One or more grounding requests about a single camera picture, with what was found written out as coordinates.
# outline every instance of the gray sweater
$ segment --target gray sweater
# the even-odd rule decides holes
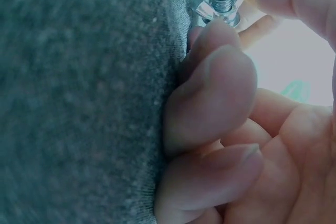
[[[189,2],[0,1],[0,224],[155,223]]]

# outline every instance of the hand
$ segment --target hand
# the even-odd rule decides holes
[[[256,3],[267,13],[300,18],[336,49],[336,0]],[[259,91],[256,101],[250,118],[264,132],[247,139],[243,126],[222,144],[259,143],[265,167],[253,188],[227,206],[225,223],[334,223],[335,112],[266,91]]]
[[[256,0],[256,3],[266,13],[300,18],[327,39],[334,50],[336,49],[335,0]],[[239,46],[235,44],[236,40],[233,41],[233,38],[236,39],[235,36],[230,38],[222,36],[221,39],[215,36],[214,38],[217,39],[212,41],[206,33],[211,30],[212,26],[220,29],[219,24],[210,24],[205,31],[201,32],[192,47],[189,60],[186,61],[188,64],[184,65],[186,76],[199,62],[201,64],[197,66],[189,81],[184,84],[193,83],[189,87],[194,89],[189,89],[188,98],[181,99],[180,103],[174,102],[172,98],[174,94],[171,96],[167,108],[170,108],[172,112],[170,116],[167,113],[165,130],[165,146],[169,153],[190,151],[193,148],[208,145],[197,149],[194,155],[181,156],[191,155],[192,158],[179,159],[178,157],[177,162],[171,163],[159,187],[156,201],[156,215],[159,224],[186,223],[191,220],[193,223],[213,224],[223,223],[223,218],[225,223],[234,224],[334,223],[336,208],[335,113],[330,108],[299,105],[269,91],[258,90],[250,119],[238,128],[244,118],[242,115],[249,114],[247,108],[250,108],[254,100],[252,92],[254,86],[251,84],[252,68],[243,68],[244,65],[229,65],[228,63],[223,65],[225,59],[228,62],[230,62],[229,59],[235,59],[236,62],[241,63],[240,60],[244,59],[244,56],[230,46],[220,47],[223,44],[231,44],[238,48]],[[208,38],[207,44],[199,42],[205,41],[205,37]],[[211,78],[206,83],[207,87],[211,88],[206,89],[206,95],[199,95],[205,92],[202,92],[202,89],[195,89],[196,81],[190,80],[195,80],[193,77],[200,75],[196,73],[202,73],[202,64],[207,59],[211,59],[211,57],[206,57],[209,52],[213,52],[211,57],[217,61],[212,61],[211,71],[208,71],[211,73]],[[223,81],[227,79],[218,73],[229,76],[231,82]],[[222,85],[218,85],[219,79],[216,76],[222,77],[220,79]],[[234,112],[239,116],[230,118]],[[221,143],[227,146],[225,149],[222,149],[218,142],[214,142],[218,138],[221,138]],[[223,169],[218,170],[215,176],[211,173],[212,169],[204,171],[202,170],[204,166],[197,166],[197,162],[192,162],[203,160],[200,157],[207,154],[205,158],[231,164],[229,157],[230,153],[233,153],[232,149],[242,146],[247,148],[247,145],[242,144],[248,143],[258,143],[261,146],[265,162],[261,175],[254,185],[255,176],[258,176],[263,163],[258,151],[252,152],[252,156],[248,155],[249,161],[243,162],[243,165],[230,166],[235,167],[233,170],[236,173],[233,172],[233,175],[228,173],[232,169]],[[251,150],[254,150],[253,146],[250,145],[249,148],[247,153],[251,154]],[[251,164],[251,167],[244,174],[245,180],[242,179],[241,174],[240,177],[235,176],[242,171],[240,167],[247,164]],[[237,184],[228,183],[228,181],[239,178],[241,180],[235,181]],[[232,204],[225,207],[221,205],[240,196],[242,198]]]

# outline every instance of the bright background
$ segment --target bright background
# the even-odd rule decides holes
[[[246,51],[258,70],[259,87],[314,105],[332,105],[335,53],[302,22],[287,20]]]

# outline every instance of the skin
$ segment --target skin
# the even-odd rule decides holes
[[[336,49],[335,0],[251,1],[302,20]],[[334,223],[335,110],[257,89],[241,49],[220,20],[191,33],[181,85],[166,105],[171,162],[157,189],[158,224]]]

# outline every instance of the fingernail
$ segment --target fingernail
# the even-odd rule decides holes
[[[208,154],[203,158],[203,163],[212,169],[230,169],[244,165],[259,151],[258,144],[234,145]]]

